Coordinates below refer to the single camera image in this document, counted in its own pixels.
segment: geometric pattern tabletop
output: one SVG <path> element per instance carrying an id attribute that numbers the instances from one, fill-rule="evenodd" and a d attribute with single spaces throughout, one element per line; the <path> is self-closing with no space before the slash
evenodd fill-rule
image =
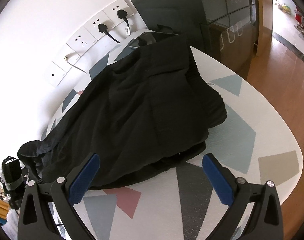
<path id="1" fill-rule="evenodd" d="M 76 103 L 91 80 L 107 65 L 131 53 L 133 33 L 105 55 L 65 98 L 42 139 Z M 206 239 L 227 210 L 202 171 L 212 153 L 235 177 L 250 183 L 275 182 L 281 204 L 296 186 L 303 156 L 292 132 L 273 106 L 249 83 L 192 47 L 200 75 L 222 96 L 227 119 L 209 129 L 207 148 L 187 163 L 128 187 L 86 192 L 74 208 L 99 240 Z M 253 205 L 248 205 L 232 240 L 238 239 Z M 55 221 L 60 220 L 54 209 Z M 59 231 L 70 239 L 63 226 Z"/>

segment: blue gripper pad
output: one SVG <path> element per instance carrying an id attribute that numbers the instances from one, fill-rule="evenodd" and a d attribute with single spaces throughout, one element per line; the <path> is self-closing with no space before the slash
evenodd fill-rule
<path id="1" fill-rule="evenodd" d="M 93 154 L 69 188 L 68 201 L 71 205 L 80 203 L 99 168 L 100 158 Z"/>
<path id="2" fill-rule="evenodd" d="M 215 189 L 220 201 L 222 204 L 230 207 L 234 201 L 234 194 L 231 186 L 208 155 L 204 155 L 202 165 L 203 171 Z"/>

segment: red object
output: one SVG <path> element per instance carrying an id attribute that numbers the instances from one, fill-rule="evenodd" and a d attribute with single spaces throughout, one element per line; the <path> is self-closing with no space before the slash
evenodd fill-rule
<path id="1" fill-rule="evenodd" d="M 302 17 L 301 15 L 299 14 L 296 14 L 295 15 L 295 19 L 302 25 Z"/>
<path id="2" fill-rule="evenodd" d="M 110 188 L 103 191 L 105 194 L 116 194 L 116 205 L 130 218 L 133 218 L 141 192 L 128 187 Z"/>

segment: cable tag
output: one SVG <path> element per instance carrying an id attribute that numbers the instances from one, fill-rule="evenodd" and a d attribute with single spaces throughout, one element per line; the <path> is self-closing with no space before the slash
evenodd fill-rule
<path id="1" fill-rule="evenodd" d="M 126 33 L 126 35 L 131 35 L 131 31 L 130 31 L 129 27 L 125 28 L 125 33 Z"/>

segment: white cable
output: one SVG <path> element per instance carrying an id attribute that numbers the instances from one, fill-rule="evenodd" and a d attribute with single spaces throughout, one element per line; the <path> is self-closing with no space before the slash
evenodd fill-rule
<path id="1" fill-rule="evenodd" d="M 75 67 L 75 68 L 77 68 L 78 70 L 81 70 L 82 72 L 84 72 L 84 73 L 86 74 L 86 72 L 85 72 L 84 70 L 82 70 L 82 69 L 76 67 L 75 65 L 72 65 L 70 62 L 68 62 L 68 57 L 67 57 L 67 56 L 64 57 L 64 60 L 65 60 L 69 65 L 71 65 L 72 67 Z"/>

